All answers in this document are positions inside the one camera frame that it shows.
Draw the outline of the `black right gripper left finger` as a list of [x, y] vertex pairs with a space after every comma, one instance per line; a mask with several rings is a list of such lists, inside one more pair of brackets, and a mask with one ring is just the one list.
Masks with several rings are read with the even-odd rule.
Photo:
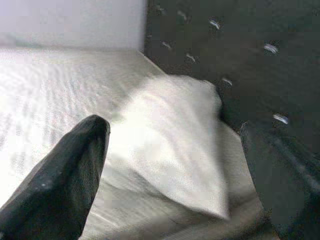
[[110, 124], [95, 114], [65, 134], [0, 208], [0, 240], [79, 240], [109, 136]]

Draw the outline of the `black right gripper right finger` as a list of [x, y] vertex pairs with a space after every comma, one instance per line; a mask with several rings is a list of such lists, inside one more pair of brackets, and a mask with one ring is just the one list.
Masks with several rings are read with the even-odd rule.
[[280, 240], [320, 240], [320, 162], [268, 125], [247, 121], [240, 139], [255, 190]]

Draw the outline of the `white printed pillow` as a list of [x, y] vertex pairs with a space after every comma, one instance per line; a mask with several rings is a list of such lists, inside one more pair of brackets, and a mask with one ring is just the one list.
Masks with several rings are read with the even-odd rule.
[[275, 240], [213, 84], [144, 81], [111, 120], [80, 240]]

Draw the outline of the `white quilted mattress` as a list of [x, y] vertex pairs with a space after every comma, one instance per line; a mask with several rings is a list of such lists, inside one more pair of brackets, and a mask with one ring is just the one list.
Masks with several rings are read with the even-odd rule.
[[106, 121], [161, 71], [134, 50], [0, 49], [0, 208], [83, 119]]

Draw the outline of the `dark tufted headboard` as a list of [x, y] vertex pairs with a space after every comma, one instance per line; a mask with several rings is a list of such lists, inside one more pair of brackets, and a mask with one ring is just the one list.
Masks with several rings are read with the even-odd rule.
[[320, 0], [147, 0], [144, 53], [214, 83], [233, 129], [271, 123], [320, 153]]

